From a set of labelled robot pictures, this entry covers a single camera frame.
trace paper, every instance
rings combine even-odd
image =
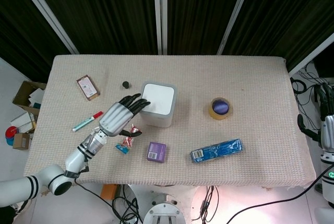
[[[31,118],[28,112],[21,114],[20,116],[13,119],[10,124],[19,128],[19,133],[26,133],[33,129]]]
[[[29,101],[31,105],[33,106],[35,103],[42,104],[43,96],[44,90],[42,90],[41,88],[36,89],[30,94]]]

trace red object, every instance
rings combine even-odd
[[[100,117],[102,114],[103,114],[103,112],[100,111],[97,114],[94,114],[93,117],[94,117],[94,119],[96,119],[96,118]]]
[[[6,130],[6,138],[10,139],[13,138],[14,135],[17,134],[17,127],[15,126],[10,126],[7,130]]]

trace red marker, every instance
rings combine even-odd
[[[85,119],[83,122],[81,122],[79,125],[75,126],[72,131],[76,132],[78,131],[80,128],[86,126],[87,124],[89,124],[90,122],[92,122],[93,120],[95,120],[96,118],[100,117],[103,114],[102,111],[94,114],[92,117],[89,117],[88,119]]]

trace barcode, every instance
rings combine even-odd
[[[193,151],[193,156],[194,156],[194,159],[197,159],[197,158],[201,158],[203,157],[203,150],[200,149],[200,150],[197,150],[197,151]]]
[[[156,152],[148,152],[148,158],[150,159],[154,159],[156,160],[157,159],[157,153]]]

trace white plastic box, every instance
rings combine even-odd
[[[141,94],[143,99],[151,102],[140,112],[145,124],[164,128],[170,127],[177,94],[176,87],[149,81],[143,84]]]

